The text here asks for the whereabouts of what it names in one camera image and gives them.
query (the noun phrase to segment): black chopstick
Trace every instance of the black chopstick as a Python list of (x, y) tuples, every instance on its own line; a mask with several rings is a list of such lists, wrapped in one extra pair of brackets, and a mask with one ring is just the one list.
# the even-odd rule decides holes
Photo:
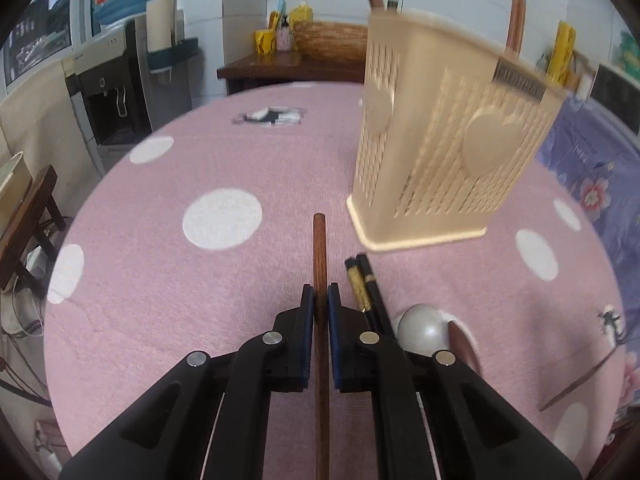
[(369, 263), (367, 255), (364, 253), (358, 254), (356, 256), (356, 262), (364, 277), (364, 285), (371, 301), (371, 309), (375, 313), (376, 324), (379, 327), (377, 332), (395, 340), (396, 335), (394, 334), (394, 330), (391, 328), (391, 321), (389, 320), (389, 315), (386, 312), (385, 303), (382, 301), (378, 281), (376, 279), (376, 275), (373, 273), (373, 269), (371, 269), (371, 264)]
[(364, 277), (358, 263), (355, 258), (347, 258), (344, 261), (344, 266), (347, 268), (347, 277), (353, 291), (353, 297), (356, 300), (358, 310), (363, 312), (367, 318), (367, 326), (373, 332), (380, 332), (380, 324), (376, 318), (376, 313), (371, 307), (371, 299), (367, 292), (367, 287), (364, 285)]

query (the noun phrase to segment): paper towel roll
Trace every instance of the paper towel roll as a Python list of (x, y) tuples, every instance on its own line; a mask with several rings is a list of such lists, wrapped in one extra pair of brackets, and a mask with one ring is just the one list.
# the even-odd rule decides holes
[(575, 94), (578, 97), (586, 100), (591, 92), (591, 85), (593, 85), (593, 76), (589, 74), (583, 74), (580, 78), (580, 83)]
[(149, 0), (146, 3), (146, 49), (156, 52), (169, 48), (175, 37), (175, 0)]

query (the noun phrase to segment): pink flower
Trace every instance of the pink flower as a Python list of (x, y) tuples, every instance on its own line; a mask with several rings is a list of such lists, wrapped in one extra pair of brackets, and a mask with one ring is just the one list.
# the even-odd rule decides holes
[(607, 193), (609, 181), (599, 178), (594, 183), (590, 178), (585, 178), (580, 186), (580, 205), (584, 209), (587, 218), (595, 222), (600, 218), (600, 212), (609, 207), (611, 197)]
[(625, 379), (622, 383), (619, 406), (626, 406), (634, 400), (636, 390), (640, 390), (640, 369), (636, 369), (638, 356), (628, 352), (625, 359)]

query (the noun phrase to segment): sticker on tablecloth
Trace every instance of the sticker on tablecloth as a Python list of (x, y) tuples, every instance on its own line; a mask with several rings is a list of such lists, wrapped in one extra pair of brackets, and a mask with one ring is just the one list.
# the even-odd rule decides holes
[(247, 114), (239, 114), (231, 122), (233, 124), (254, 123), (262, 126), (290, 126), (302, 124), (305, 113), (304, 108), (269, 107)]
[(625, 344), (626, 334), (624, 320), (618, 311), (611, 305), (608, 305), (603, 312), (598, 313), (598, 317), (602, 323), (602, 332), (607, 336), (611, 348), (617, 348)]

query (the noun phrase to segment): heart pattern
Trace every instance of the heart pattern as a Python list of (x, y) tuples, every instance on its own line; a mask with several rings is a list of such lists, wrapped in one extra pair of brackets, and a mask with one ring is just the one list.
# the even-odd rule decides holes
[(522, 120), (505, 116), (500, 108), (479, 108), (466, 125), (462, 138), (462, 164), (471, 178), (494, 170), (509, 160), (524, 140)]
[(389, 90), (367, 83), (364, 87), (363, 105), (370, 133), (376, 136), (386, 132), (394, 109)]

